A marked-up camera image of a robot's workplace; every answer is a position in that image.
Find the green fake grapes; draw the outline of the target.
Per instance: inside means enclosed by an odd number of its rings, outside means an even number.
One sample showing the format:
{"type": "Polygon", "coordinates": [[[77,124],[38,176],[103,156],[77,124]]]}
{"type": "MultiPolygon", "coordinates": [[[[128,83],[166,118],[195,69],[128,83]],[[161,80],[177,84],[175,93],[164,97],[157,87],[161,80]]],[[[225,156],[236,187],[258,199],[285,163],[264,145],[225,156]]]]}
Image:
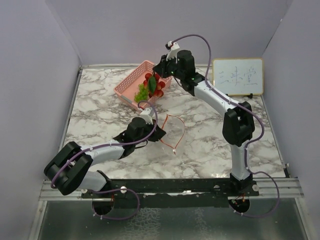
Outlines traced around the green fake grapes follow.
{"type": "Polygon", "coordinates": [[[141,83],[138,85],[138,92],[134,94],[134,101],[139,103],[141,101],[147,101],[149,97],[149,92],[147,87],[141,83]]]}

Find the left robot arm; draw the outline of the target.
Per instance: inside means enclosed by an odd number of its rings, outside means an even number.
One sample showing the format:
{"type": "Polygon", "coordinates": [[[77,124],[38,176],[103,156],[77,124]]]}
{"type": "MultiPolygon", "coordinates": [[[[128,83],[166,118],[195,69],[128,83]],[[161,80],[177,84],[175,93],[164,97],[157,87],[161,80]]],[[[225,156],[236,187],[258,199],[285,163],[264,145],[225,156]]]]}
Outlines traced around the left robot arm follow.
{"type": "Polygon", "coordinates": [[[123,159],[132,154],[138,144],[158,142],[165,135],[155,120],[148,123],[135,117],[126,130],[107,143],[91,147],[80,146],[74,141],[67,143],[43,172],[64,196],[87,189],[103,198],[110,193],[110,179],[102,171],[89,171],[89,168],[109,160],[123,159]]]}

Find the red fake fruit bunch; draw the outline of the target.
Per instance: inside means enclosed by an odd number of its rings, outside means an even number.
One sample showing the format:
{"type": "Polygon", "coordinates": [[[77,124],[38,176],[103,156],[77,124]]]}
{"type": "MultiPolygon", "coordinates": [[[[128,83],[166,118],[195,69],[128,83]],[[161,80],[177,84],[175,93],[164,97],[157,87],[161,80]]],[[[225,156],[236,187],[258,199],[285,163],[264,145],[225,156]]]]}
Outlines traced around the red fake fruit bunch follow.
{"type": "Polygon", "coordinates": [[[148,97],[158,97],[161,98],[164,95],[163,89],[166,84],[164,81],[160,80],[160,75],[158,73],[146,73],[144,75],[145,80],[143,81],[143,87],[148,92],[148,97]]]}

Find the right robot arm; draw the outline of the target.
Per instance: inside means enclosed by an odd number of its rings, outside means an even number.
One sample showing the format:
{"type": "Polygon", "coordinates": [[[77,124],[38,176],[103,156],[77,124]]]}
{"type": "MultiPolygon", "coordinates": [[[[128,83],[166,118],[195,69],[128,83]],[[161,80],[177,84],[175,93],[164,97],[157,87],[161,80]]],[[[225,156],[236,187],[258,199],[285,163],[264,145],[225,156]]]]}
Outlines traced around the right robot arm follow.
{"type": "Polygon", "coordinates": [[[230,144],[232,168],[230,174],[230,191],[240,196],[253,182],[248,171],[246,143],[253,137],[255,124],[251,105],[248,102],[233,102],[231,98],[213,88],[205,76],[196,71],[195,59],[189,50],[180,50],[177,57],[167,60],[162,55],[160,62],[152,68],[162,78],[174,77],[180,80],[182,88],[197,97],[223,117],[222,135],[230,144]]]}

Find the clear zip top bag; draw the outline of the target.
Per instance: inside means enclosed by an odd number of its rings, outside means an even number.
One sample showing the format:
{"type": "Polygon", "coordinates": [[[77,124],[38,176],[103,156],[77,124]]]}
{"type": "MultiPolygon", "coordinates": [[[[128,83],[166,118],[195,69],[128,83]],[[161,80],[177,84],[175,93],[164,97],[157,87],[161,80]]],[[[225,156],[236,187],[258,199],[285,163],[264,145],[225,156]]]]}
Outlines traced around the clear zip top bag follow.
{"type": "Polygon", "coordinates": [[[162,149],[167,155],[178,157],[185,144],[185,122],[178,116],[167,114],[161,129],[166,132],[160,140],[162,149]]]}

